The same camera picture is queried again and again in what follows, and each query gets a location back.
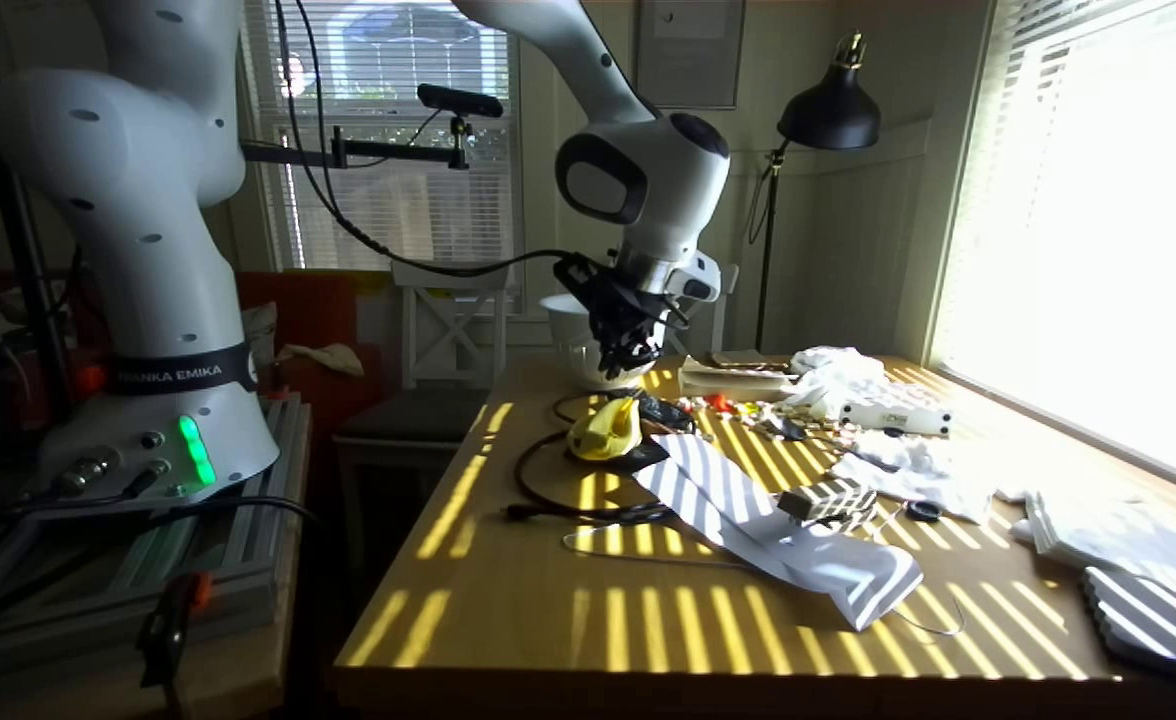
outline chair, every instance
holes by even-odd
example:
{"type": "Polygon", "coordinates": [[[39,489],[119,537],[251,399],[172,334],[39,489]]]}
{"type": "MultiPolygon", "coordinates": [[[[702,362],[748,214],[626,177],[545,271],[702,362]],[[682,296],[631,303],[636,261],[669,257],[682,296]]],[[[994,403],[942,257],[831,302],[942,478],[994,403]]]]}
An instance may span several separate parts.
{"type": "Polygon", "coordinates": [[[401,393],[338,433],[355,587],[387,567],[508,363],[513,271],[441,277],[396,263],[393,282],[401,393]]]}

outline window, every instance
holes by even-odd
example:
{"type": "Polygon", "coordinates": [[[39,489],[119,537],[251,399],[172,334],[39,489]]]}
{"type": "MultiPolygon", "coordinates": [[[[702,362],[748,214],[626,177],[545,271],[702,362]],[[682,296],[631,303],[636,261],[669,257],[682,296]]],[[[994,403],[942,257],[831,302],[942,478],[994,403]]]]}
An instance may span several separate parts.
{"type": "Polygon", "coordinates": [[[938,362],[1176,478],[1176,0],[999,0],[938,362]]]}
{"type": "MultiPolygon", "coordinates": [[[[473,24],[447,0],[303,0],[303,9],[310,22],[298,0],[247,3],[256,96],[267,103],[262,110],[265,137],[291,145],[289,99],[298,99],[303,150],[322,150],[332,129],[347,141],[446,150],[455,145],[454,116],[423,110],[420,83],[508,99],[508,38],[473,24]],[[326,133],[316,129],[316,90],[326,96],[326,133]]],[[[343,217],[418,261],[513,257],[513,133],[508,119],[468,116],[468,125],[468,167],[371,157],[332,167],[343,217]]],[[[278,257],[289,268],[387,268],[383,257],[355,246],[327,217],[303,167],[278,167],[272,177],[278,257]]]]}

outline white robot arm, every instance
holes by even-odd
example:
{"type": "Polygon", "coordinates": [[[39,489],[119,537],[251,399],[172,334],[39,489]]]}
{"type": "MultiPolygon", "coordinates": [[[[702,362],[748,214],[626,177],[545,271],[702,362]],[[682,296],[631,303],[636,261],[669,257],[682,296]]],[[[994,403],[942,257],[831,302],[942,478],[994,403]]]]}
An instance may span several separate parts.
{"type": "Polygon", "coordinates": [[[561,261],[557,277],[591,316],[606,372],[662,356],[682,302],[718,302],[718,261],[697,252],[718,214],[728,145],[689,111],[662,116],[626,81],[579,0],[455,0],[480,24],[531,42],[566,76],[589,129],[557,154],[566,201],[619,224],[616,268],[561,261]]]}
{"type": "Polygon", "coordinates": [[[245,180],[228,0],[97,0],[108,72],[0,83],[0,157],[72,224],[112,363],[46,441],[39,482],[81,501],[204,501],[278,461],[237,282],[200,207],[245,180]]]}

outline desk lamp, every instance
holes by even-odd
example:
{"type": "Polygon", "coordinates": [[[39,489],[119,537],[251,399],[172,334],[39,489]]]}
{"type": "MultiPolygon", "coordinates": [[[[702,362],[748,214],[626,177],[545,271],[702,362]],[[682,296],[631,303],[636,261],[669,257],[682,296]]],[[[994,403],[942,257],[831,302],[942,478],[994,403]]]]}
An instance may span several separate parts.
{"type": "Polygon", "coordinates": [[[797,91],[788,99],[783,116],[778,119],[778,133],[783,141],[782,141],[782,150],[774,150],[768,167],[758,177],[768,186],[762,296],[758,296],[758,348],[763,345],[763,303],[768,303],[768,282],[774,282],[768,268],[774,268],[774,246],[778,246],[778,195],[782,195],[782,164],[783,164],[788,145],[809,145],[809,150],[830,150],[830,154],[852,154],[852,150],[876,145],[881,110],[856,83],[859,65],[864,65],[864,38],[856,31],[831,56],[824,81],[809,91],[797,91]]]}

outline lamp shade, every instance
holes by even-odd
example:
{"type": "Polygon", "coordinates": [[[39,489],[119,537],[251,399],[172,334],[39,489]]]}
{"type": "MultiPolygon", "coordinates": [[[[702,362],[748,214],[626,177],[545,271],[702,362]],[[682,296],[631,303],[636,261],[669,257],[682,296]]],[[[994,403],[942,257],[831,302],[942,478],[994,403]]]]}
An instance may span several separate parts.
{"type": "Polygon", "coordinates": [[[876,145],[881,133],[881,110],[859,90],[859,38],[852,38],[824,81],[800,96],[788,99],[782,116],[782,137],[809,150],[831,150],[852,154],[876,145]]]}

